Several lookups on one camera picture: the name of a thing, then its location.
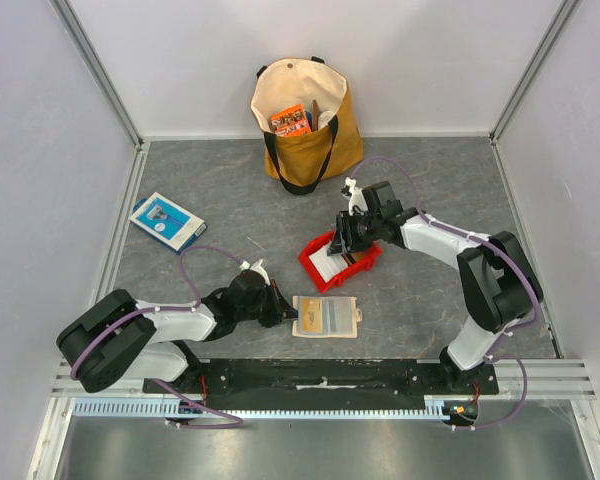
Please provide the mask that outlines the red plastic bin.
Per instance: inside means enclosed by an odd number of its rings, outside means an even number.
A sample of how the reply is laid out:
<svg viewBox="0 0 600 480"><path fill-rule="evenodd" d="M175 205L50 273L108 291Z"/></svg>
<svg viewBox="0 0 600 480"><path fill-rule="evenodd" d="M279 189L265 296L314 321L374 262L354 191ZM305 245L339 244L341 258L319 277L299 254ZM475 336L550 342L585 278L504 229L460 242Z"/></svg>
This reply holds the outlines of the red plastic bin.
<svg viewBox="0 0 600 480"><path fill-rule="evenodd" d="M363 253L328 255L327 249L333 237L333 230L321 234L312 239L298 255L300 265L319 293L339 288L355 275L370 271L383 253L373 243Z"/></svg>

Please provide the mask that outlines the beige leather card holder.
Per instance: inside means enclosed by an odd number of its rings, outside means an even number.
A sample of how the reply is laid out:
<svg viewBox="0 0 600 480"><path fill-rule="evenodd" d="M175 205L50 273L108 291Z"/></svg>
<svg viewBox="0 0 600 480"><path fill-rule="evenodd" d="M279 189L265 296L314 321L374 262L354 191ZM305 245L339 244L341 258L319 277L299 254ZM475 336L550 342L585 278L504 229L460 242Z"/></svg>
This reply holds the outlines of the beige leather card holder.
<svg viewBox="0 0 600 480"><path fill-rule="evenodd" d="M356 338L363 320L356 297L294 296L292 305L298 313L292 324L297 338Z"/></svg>

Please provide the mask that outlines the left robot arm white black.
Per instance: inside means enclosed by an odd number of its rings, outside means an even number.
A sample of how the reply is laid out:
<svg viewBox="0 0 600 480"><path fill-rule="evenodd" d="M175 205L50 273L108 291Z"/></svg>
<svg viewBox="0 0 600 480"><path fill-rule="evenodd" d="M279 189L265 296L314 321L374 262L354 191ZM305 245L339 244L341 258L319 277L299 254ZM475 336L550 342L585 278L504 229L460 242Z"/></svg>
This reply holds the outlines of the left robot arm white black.
<svg viewBox="0 0 600 480"><path fill-rule="evenodd" d="M123 378L150 377L186 393L200 380L188 342L224 338L241 322L272 328L297 316L273 279L262 269L247 269L199 303L155 304L116 289L62 330L56 345L71 367L70 378L88 393Z"/></svg>

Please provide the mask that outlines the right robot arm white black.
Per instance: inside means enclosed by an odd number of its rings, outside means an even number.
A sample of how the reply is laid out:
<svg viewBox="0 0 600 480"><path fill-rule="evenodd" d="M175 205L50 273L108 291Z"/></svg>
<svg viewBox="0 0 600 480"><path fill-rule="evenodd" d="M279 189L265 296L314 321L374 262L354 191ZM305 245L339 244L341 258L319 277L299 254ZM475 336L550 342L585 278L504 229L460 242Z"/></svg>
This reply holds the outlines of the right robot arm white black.
<svg viewBox="0 0 600 480"><path fill-rule="evenodd" d="M517 237L468 232L416 207L404 209L387 181L342 189L348 206L336 214L329 256L369 250L376 241L427 255L454 268L468 319L439 356L438 381L457 394L469 387L494 345L528 314L540 313L543 291Z"/></svg>

